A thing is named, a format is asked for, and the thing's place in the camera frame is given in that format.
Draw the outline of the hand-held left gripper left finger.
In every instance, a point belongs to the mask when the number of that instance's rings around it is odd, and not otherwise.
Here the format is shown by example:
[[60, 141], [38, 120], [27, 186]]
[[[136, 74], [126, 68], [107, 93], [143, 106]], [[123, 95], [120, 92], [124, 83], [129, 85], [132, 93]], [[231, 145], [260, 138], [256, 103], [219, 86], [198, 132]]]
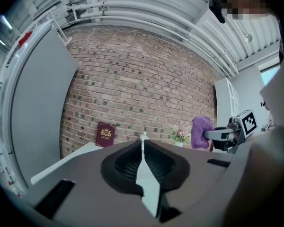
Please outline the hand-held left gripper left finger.
[[102, 177], [101, 163], [109, 155], [127, 151], [134, 141], [76, 156], [37, 182], [29, 190], [29, 205], [36, 208], [61, 181], [74, 182], [52, 220], [68, 227], [154, 227], [158, 221], [141, 197], [111, 188]]

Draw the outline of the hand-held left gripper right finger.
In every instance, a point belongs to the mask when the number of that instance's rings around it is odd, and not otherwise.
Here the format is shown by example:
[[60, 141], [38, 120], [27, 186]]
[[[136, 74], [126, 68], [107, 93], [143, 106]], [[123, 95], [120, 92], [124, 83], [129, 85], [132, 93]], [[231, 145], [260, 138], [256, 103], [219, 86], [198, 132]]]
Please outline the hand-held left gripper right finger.
[[232, 161], [223, 153], [143, 142], [143, 203], [159, 222], [179, 216], [214, 188]]

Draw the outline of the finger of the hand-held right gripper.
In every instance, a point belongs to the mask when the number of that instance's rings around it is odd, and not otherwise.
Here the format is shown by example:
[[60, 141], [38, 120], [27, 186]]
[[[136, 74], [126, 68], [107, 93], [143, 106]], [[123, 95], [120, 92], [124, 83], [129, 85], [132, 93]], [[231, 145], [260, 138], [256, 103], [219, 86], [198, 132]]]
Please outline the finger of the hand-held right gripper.
[[212, 140], [213, 147], [221, 151], [228, 151], [227, 141]]
[[205, 131], [203, 133], [203, 136], [208, 140], [233, 140], [234, 135], [234, 130], [229, 128]]

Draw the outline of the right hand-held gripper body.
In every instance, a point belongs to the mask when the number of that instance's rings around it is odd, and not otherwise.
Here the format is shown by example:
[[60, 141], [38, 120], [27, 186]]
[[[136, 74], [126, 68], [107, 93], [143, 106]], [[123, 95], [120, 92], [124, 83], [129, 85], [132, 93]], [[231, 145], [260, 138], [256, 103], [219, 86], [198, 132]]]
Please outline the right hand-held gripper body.
[[226, 144], [227, 152], [234, 154], [238, 146], [244, 143], [257, 129], [257, 121], [253, 110], [245, 110], [237, 116], [231, 117], [227, 127], [233, 129], [233, 139]]

